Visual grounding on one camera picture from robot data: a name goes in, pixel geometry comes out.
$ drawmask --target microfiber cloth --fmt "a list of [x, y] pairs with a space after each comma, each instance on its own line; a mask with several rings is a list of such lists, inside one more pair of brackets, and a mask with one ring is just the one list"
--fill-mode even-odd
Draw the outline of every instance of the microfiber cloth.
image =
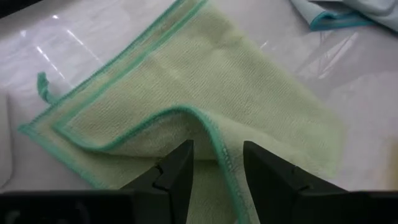
[[187, 223], [258, 223], [245, 140], [329, 177], [343, 138], [333, 113], [205, 0], [174, 2], [20, 130], [99, 189], [120, 189], [193, 139]]
[[343, 4], [342, 0], [290, 1], [313, 31], [374, 24], [369, 18]]

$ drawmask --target light green towel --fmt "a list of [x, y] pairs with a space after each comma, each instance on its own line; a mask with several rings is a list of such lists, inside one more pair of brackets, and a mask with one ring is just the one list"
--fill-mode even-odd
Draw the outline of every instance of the light green towel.
[[188, 223], [258, 222], [244, 140], [324, 177], [342, 138], [340, 122], [205, 0], [175, 2], [21, 131], [101, 189], [194, 139]]

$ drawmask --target green stitched edge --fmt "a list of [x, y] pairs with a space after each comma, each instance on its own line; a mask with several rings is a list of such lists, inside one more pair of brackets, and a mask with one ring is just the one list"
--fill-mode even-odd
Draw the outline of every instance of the green stitched edge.
[[61, 97], [58, 101], [54, 102], [49, 108], [47, 108], [45, 111], [43, 111], [41, 114], [39, 114], [36, 118], [34, 118], [29, 124], [23, 124], [21, 127], [26, 126], [26, 125], [34, 125], [38, 120], [40, 120], [43, 116], [49, 114], [52, 110], [54, 110], [56, 107], [58, 107], [63, 101], [69, 99], [70, 97], [76, 95], [80, 90], [84, 89], [86, 86], [88, 86], [94, 78], [96, 78], [99, 75], [102, 75], [103, 72], [105, 72], [107, 69], [109, 69], [110, 66], [117, 60], [119, 60], [121, 57], [125, 56], [128, 52], [132, 51], [138, 44], [143, 42], [148, 36], [151, 35], [151, 33], [154, 31], [154, 29], [159, 26], [159, 24], [164, 20], [165, 17], [167, 17], [170, 13], [172, 13], [176, 8], [178, 8], [185, 0], [176, 0], [162, 15], [160, 15], [154, 23], [152, 23], [140, 36], [138, 36], [135, 40], [131, 42], [122, 52], [120, 52], [115, 58], [111, 59], [108, 63], [106, 63], [104, 66], [102, 66], [100, 69], [98, 69], [94, 74], [92, 74], [91, 77], [83, 81], [81, 84], [79, 84], [76, 88], [68, 92], [66, 95]]
[[[217, 125], [214, 122], [212, 122], [212, 120], [205, 113], [200, 111], [198, 108], [190, 105], [179, 105], [162, 110], [156, 114], [149, 116], [144, 121], [141, 121], [137, 126], [130, 129], [127, 133], [123, 134], [121, 137], [119, 137], [117, 140], [114, 141], [115, 142], [114, 145], [122, 144], [124, 141], [135, 137], [137, 134], [144, 131], [146, 128], [153, 125], [158, 120], [164, 119], [164, 117], [176, 113], [188, 113], [196, 117], [202, 123], [206, 132], [209, 134], [210, 141], [215, 149], [217, 161], [226, 179], [229, 194], [232, 196], [234, 209], [238, 216], [239, 223], [249, 223], [248, 214], [246, 212], [247, 208], [241, 197], [241, 191], [238, 185], [238, 181], [236, 180], [235, 176], [232, 174], [233, 171], [230, 170], [229, 168], [233, 167], [233, 165], [230, 156], [228, 154], [228, 151], [226, 150], [225, 144], [221, 140], [222, 138], [220, 131], [218, 130]], [[57, 129], [57, 131], [61, 134], [65, 134], [64, 129]]]
[[[32, 120], [29, 124], [21, 125], [19, 127], [19, 131], [27, 134], [31, 139], [37, 141], [41, 146], [43, 146], [46, 150], [48, 150], [48, 152], [53, 154], [56, 158], [60, 159], [62, 162], [66, 163], [66, 165], [69, 168], [71, 168], [75, 172], [79, 173], [85, 180], [87, 180], [89, 183], [91, 183], [94, 187], [96, 187], [96, 188], [106, 187], [106, 185], [104, 183], [96, 180], [95, 177], [93, 177], [91, 173], [88, 173], [87, 171], [82, 170], [79, 166], [77, 166], [74, 163], [73, 158], [66, 155], [62, 151], [60, 151], [55, 144], [53, 144], [52, 142], [48, 141], [48, 139], [45, 139], [43, 136], [38, 134], [34, 130], [33, 125], [36, 122], [38, 122], [42, 117], [44, 117], [46, 114], [50, 113], [51, 110], [53, 110], [58, 105], [60, 105], [61, 102], [68, 99], [69, 97], [73, 96], [74, 94], [76, 94], [78, 92], [78, 90], [80, 90], [80, 89], [84, 88], [85, 86], [87, 86], [88, 84], [90, 84], [92, 82], [92, 79], [94, 79], [94, 77], [96, 77], [97, 75], [100, 75], [101, 72], [108, 69], [109, 66], [111, 66], [115, 61], [119, 60], [119, 58], [122, 57], [128, 50], [133, 49], [139, 42], [142, 42], [144, 40], [144, 38], [147, 37], [150, 32], [152, 32], [154, 27], [157, 26], [158, 23], [161, 22], [164, 17], [167, 16], [168, 14], [170, 14], [183, 1], [184, 0], [176, 0], [176, 2], [173, 3], [173, 5], [171, 5], [153, 24], [150, 25], [150, 27], [148, 27], [148, 29], [146, 29], [136, 40], [134, 40], [129, 46], [127, 46], [118, 56], [116, 56], [114, 59], [109, 61], [105, 66], [103, 66], [101, 69], [99, 69], [97, 72], [95, 72], [89, 79], [84, 81], [82, 84], [78, 85], [74, 90], [72, 90], [71, 92], [69, 92], [62, 98], [60, 98], [50, 108], [45, 110], [42, 114], [38, 115], [38, 117], [36, 117], [34, 120]], [[188, 15], [189, 14], [194, 15], [199, 10], [199, 8], [201, 8], [201, 6], [204, 5], [204, 3], [206, 3], [206, 0], [202, 0], [198, 4], [198, 5], [200, 5], [200, 7], [195, 6], [195, 8], [197, 10], [192, 9], [188, 13]], [[186, 18], [183, 19], [183, 21], [187, 22], [190, 18], [191, 18], [191, 16], [187, 16]], [[164, 43], [167, 39], [169, 39], [172, 34], [173, 33], [171, 33], [171, 32], [167, 32], [164, 35], [164, 41], [162, 43]], [[143, 53], [143, 55], [141, 55], [141, 57], [139, 57], [138, 60], [140, 58], [142, 58], [142, 60], [143, 60], [147, 54], [148, 54], [148, 52]], [[200, 112], [196, 108], [190, 107], [190, 106], [179, 106], [179, 107], [175, 107], [175, 108], [169, 108], [167, 110], [161, 111], [158, 114], [152, 115], [149, 119], [145, 120], [139, 126], [132, 129], [130, 134], [135, 135], [142, 128], [146, 128], [149, 125], [151, 125], [151, 122], [153, 123], [154, 121], [157, 121], [158, 119], [160, 119], [162, 116], [167, 116], [171, 113], [176, 113], [179, 111], [184, 111], [184, 112], [194, 115], [196, 118], [198, 118], [202, 122], [203, 126], [207, 130], [208, 134], [211, 137], [211, 142], [212, 142], [213, 146], [215, 147], [216, 156], [218, 158], [219, 165], [220, 165], [221, 170], [223, 171], [226, 181], [228, 183], [228, 190], [229, 190], [230, 195], [233, 198], [233, 205], [234, 205], [235, 212], [238, 215], [238, 221], [240, 223], [248, 223], [249, 222], [248, 214], [246, 213], [246, 208], [245, 208], [243, 199], [241, 198], [240, 189], [238, 187], [237, 180], [234, 175], [232, 175], [231, 173], [228, 172], [229, 167], [232, 167], [232, 163], [230, 161], [229, 154], [224, 146], [224, 143], [222, 142], [222, 140], [220, 138], [220, 134], [218, 133], [217, 127], [215, 127], [214, 124], [212, 124], [211, 120], [209, 118], [207, 118], [206, 115], [204, 115], [202, 112]]]
[[201, 8], [202, 6], [206, 3], [206, 0], [200, 1], [194, 8], [192, 8], [187, 15], [182, 18], [178, 23], [173, 25], [170, 30], [168, 30], [156, 43], [153, 45], [149, 46], [147, 49], [145, 49], [145, 52], [142, 53], [140, 56], [135, 59], [135, 61], [128, 66], [127, 69], [125, 69], [123, 72], [115, 76], [112, 80], [107, 82], [105, 85], [103, 85], [95, 94], [91, 95], [88, 97], [83, 103], [81, 103], [79, 106], [76, 106], [74, 109], [69, 111], [67, 114], [62, 116], [55, 124], [52, 126], [54, 130], [58, 131], [59, 133], [63, 134], [67, 139], [73, 141], [75, 144], [79, 145], [80, 147], [84, 147], [85, 149], [90, 149], [93, 151], [108, 151], [112, 150], [114, 147], [118, 146], [121, 144], [121, 141], [126, 139], [126, 136], [129, 135], [129, 131], [126, 133], [122, 134], [121, 136], [117, 137], [115, 140], [113, 140], [111, 143], [97, 147], [92, 143], [88, 143], [86, 140], [82, 139], [82, 137], [79, 137], [78, 134], [74, 134], [71, 131], [67, 131], [67, 129], [64, 129], [66, 124], [74, 117], [76, 116], [81, 110], [86, 108], [87, 106], [91, 105], [94, 103], [95, 99], [97, 99], [99, 96], [101, 96], [105, 91], [114, 83], [120, 80], [120, 78], [126, 76], [129, 74], [131, 71], [133, 71], [135, 68], [140, 65], [149, 54], [151, 54], [153, 51], [158, 49], [162, 44], [164, 44], [166, 41], [168, 41], [176, 32], [178, 32]]
[[39, 96], [46, 103], [53, 104], [57, 101], [57, 98], [49, 92], [49, 81], [47, 80], [47, 75], [45, 72], [40, 72], [37, 74], [36, 89]]

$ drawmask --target white surface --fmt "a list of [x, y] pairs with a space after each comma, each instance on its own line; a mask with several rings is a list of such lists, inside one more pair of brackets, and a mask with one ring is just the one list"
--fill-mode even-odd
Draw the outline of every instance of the white surface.
[[[396, 189], [398, 40], [380, 27], [310, 32], [288, 0], [213, 0], [265, 54], [341, 117], [347, 140], [338, 176], [346, 189]], [[47, 106], [35, 89], [47, 72], [62, 94], [139, 35], [172, 0], [44, 0], [0, 19], [0, 85], [11, 100], [13, 189], [90, 187], [17, 125]]]
[[12, 174], [11, 137], [8, 122], [7, 93], [0, 89], [0, 187]]

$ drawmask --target blue trim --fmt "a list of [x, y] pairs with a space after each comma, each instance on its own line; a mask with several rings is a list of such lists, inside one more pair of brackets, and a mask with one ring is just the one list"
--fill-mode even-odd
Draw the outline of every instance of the blue trim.
[[[322, 24], [322, 20], [331, 19], [330, 24]], [[355, 26], [368, 26], [375, 24], [373, 21], [365, 18], [358, 12], [351, 12], [347, 14], [333, 14], [331, 12], [325, 11], [315, 17], [310, 23], [310, 29], [312, 31], [318, 30], [330, 30], [330, 29], [340, 29], [346, 27]]]

